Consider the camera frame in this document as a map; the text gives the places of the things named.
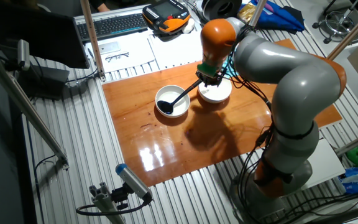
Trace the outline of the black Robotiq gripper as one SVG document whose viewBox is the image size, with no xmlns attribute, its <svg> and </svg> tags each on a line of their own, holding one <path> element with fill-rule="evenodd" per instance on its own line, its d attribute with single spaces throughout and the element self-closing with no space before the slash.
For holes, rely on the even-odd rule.
<svg viewBox="0 0 358 224">
<path fill-rule="evenodd" d="M 223 80 L 219 73 L 215 73 L 214 75 L 207 75 L 201 71 L 197 71 L 196 76 L 203 82 L 205 87 L 207 87 L 209 83 L 213 83 L 214 86 L 219 86 Z"/>
</svg>

